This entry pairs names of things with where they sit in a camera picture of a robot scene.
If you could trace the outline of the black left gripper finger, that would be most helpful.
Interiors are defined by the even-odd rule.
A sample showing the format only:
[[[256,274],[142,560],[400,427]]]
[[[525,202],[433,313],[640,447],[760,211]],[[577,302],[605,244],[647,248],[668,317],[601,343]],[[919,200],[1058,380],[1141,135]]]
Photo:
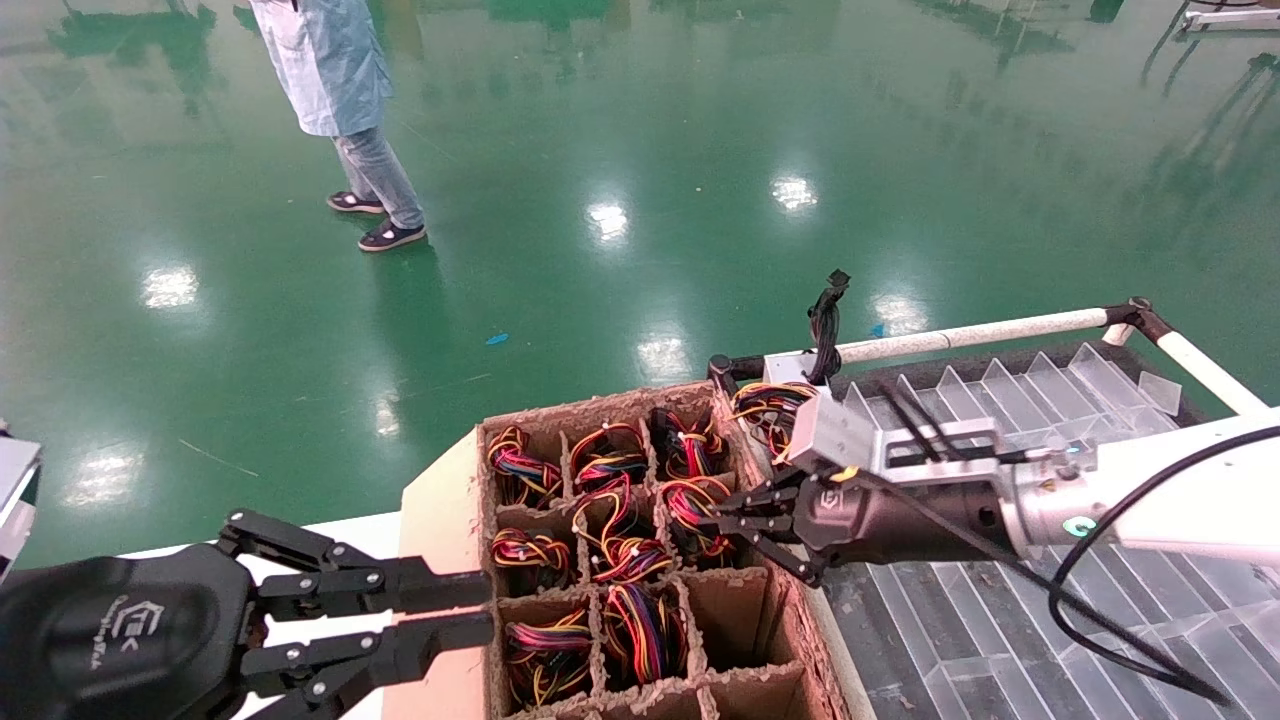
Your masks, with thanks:
[[[292,570],[262,579],[253,592],[264,612],[278,621],[466,609],[492,592],[483,571],[440,574],[420,556],[375,559],[349,543],[247,509],[227,519],[218,548],[230,559],[252,555]]]
[[[488,644],[488,611],[421,618],[379,632],[251,650],[247,692],[268,703],[251,719],[342,719],[374,691],[422,680],[443,653]]]

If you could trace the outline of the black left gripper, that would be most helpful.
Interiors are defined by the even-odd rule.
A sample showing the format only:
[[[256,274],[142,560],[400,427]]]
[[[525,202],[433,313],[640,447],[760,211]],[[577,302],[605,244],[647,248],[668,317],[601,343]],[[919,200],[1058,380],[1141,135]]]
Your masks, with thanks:
[[[3,584],[5,719],[229,719],[250,570],[211,544],[96,557]]]

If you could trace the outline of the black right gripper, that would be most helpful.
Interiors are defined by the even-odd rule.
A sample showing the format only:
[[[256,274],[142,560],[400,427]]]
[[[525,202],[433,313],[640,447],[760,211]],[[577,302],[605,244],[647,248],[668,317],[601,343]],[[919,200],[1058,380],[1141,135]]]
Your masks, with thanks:
[[[716,536],[733,538],[806,587],[851,562],[1012,559],[1000,496],[987,482],[886,488],[869,477],[777,477],[713,506]],[[776,539],[768,532],[792,532]],[[796,555],[794,546],[805,552]]]

